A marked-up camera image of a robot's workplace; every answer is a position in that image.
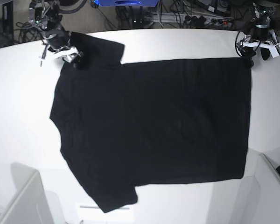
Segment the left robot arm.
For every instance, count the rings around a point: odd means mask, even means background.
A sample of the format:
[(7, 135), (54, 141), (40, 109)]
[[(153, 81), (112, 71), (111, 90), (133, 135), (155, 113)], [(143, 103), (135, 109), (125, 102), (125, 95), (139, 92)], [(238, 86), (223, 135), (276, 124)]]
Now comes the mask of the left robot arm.
[(266, 61), (269, 57), (275, 58), (280, 55), (280, 43), (271, 28), (271, 15), (275, 7), (253, 3), (250, 11), (252, 18), (236, 35), (235, 51), (252, 68), (252, 58), (256, 56), (257, 50), (260, 50), (262, 59)]

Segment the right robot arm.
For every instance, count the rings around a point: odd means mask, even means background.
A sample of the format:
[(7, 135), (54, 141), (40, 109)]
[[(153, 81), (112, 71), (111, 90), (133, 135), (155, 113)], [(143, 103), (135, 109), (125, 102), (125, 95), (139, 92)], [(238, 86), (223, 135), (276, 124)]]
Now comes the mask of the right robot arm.
[(33, 28), (40, 34), (44, 50), (40, 56), (44, 60), (62, 59), (78, 68), (83, 59), (83, 52), (73, 45), (72, 33), (67, 31), (61, 24), (63, 14), (78, 12), (85, 4), (81, 4), (71, 10), (63, 10), (60, 7), (66, 0), (33, 0), (29, 4), (29, 28)]

